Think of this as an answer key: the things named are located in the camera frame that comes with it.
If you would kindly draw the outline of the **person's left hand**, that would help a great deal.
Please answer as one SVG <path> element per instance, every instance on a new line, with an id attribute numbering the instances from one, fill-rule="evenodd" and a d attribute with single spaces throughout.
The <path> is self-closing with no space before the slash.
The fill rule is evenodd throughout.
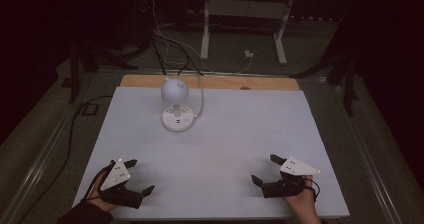
<path id="1" fill-rule="evenodd" d="M 114 204 L 110 204 L 108 202 L 105 202 L 101 197 L 100 194 L 98 192 L 98 188 L 99 185 L 101 183 L 103 174 L 101 174 L 96 181 L 94 182 L 94 185 L 90 191 L 90 194 L 88 195 L 87 201 L 95 206 L 97 206 L 98 208 L 100 208 L 101 210 L 105 211 L 105 212 L 110 212 L 111 210 L 113 210 L 114 208 L 116 208 L 116 205 Z"/>

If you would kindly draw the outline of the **person's right hand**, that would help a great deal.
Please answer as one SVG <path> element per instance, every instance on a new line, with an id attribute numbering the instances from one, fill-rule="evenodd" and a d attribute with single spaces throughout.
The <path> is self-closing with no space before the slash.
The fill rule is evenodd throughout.
<path id="1" fill-rule="evenodd" d="M 317 215 L 315 208 L 315 195 L 311 190 L 312 184 L 313 178 L 311 176 L 306 176 L 306 188 L 300 194 L 291 197 L 284 197 L 284 200 L 286 201 L 296 218 L 299 215 L 307 213 L 314 213 Z"/>

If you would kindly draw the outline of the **white round-headed desk lamp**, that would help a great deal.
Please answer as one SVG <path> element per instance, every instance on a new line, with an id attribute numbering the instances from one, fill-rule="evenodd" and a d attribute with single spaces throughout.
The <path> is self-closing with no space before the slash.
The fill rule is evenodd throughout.
<path id="1" fill-rule="evenodd" d="M 178 78 L 166 78 L 161 88 L 162 100 L 169 106 L 162 113 L 163 126 L 172 132 L 184 132 L 194 123 L 195 114 L 185 104 L 189 97 L 186 83 Z"/>

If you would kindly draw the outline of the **black tripod stand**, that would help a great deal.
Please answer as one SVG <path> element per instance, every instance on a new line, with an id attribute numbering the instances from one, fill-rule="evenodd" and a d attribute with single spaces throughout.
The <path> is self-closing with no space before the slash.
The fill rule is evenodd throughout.
<path id="1" fill-rule="evenodd" d="M 331 66 L 332 69 L 326 77 L 330 86 L 339 85 L 344 81 L 343 107 L 349 116 L 353 115 L 352 100 L 354 97 L 354 79 L 357 52 L 345 52 L 334 54 L 331 57 L 324 58 L 317 65 L 314 65 L 300 73 L 290 74 L 290 78 L 303 79 L 319 70 Z"/>

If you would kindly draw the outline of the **white table cover sheet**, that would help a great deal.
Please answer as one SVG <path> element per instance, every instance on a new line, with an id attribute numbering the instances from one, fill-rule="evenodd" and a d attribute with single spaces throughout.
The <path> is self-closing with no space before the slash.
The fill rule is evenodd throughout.
<path id="1" fill-rule="evenodd" d="M 119 87 L 112 98 L 77 195 L 110 161 L 136 159 L 127 183 L 154 185 L 138 209 L 119 207 L 118 220 L 280 219 L 290 211 L 281 199 L 264 198 L 251 181 L 279 179 L 270 155 L 294 157 L 317 169 L 316 208 L 324 218 L 349 210 L 301 91 L 193 90 L 188 103 L 202 108 L 193 126 L 166 130 L 166 105 L 157 88 Z"/>

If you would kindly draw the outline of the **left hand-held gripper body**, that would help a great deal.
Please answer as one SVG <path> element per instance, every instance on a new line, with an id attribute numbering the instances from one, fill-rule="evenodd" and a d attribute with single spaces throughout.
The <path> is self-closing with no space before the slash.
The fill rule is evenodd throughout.
<path id="1" fill-rule="evenodd" d="M 141 193 L 131 191 L 125 187 L 130 179 L 128 169 L 122 159 L 111 161 L 106 168 L 106 176 L 99 186 L 100 197 L 110 204 L 138 209 L 142 203 Z"/>

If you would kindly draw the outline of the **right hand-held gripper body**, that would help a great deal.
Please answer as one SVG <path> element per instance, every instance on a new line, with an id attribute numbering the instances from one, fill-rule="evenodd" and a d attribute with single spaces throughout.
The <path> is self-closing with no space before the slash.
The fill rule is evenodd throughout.
<path id="1" fill-rule="evenodd" d="M 319 174 L 320 171 L 296 158 L 285 158 L 286 162 L 280 166 L 281 178 L 276 182 L 264 183 L 261 186 L 265 198 L 291 197 L 300 194 L 305 188 L 306 176 Z M 319 185 L 313 181 L 312 188 L 315 198 L 320 193 Z"/>

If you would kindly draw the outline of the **white metal stand frame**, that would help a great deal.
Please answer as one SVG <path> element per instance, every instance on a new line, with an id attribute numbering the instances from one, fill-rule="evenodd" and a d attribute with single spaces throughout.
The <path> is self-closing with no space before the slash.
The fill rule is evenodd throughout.
<path id="1" fill-rule="evenodd" d="M 273 34 L 273 40 L 278 63 L 280 65 L 286 65 L 287 58 L 282 38 L 290 17 L 293 2 L 294 0 L 286 0 L 282 3 L 250 0 L 204 0 L 204 21 L 200 59 L 208 59 L 210 43 L 209 18 L 211 15 L 262 19 L 268 18 L 280 20 L 280 27 Z"/>

